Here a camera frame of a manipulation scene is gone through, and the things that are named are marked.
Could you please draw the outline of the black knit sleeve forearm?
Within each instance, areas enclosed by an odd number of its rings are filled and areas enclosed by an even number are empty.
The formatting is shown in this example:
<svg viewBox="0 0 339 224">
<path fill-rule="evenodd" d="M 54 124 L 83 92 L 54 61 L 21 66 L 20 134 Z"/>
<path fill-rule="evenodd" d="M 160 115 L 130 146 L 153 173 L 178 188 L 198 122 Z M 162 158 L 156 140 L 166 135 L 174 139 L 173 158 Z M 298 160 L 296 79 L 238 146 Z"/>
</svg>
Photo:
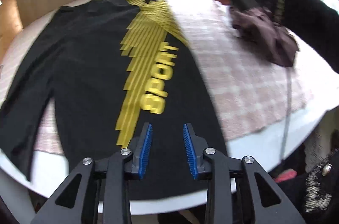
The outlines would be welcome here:
<svg viewBox="0 0 339 224">
<path fill-rule="evenodd" d="M 278 0 L 255 0 L 271 12 Z M 296 33 L 338 72 L 338 13 L 321 0 L 284 0 L 282 26 Z"/>
</svg>

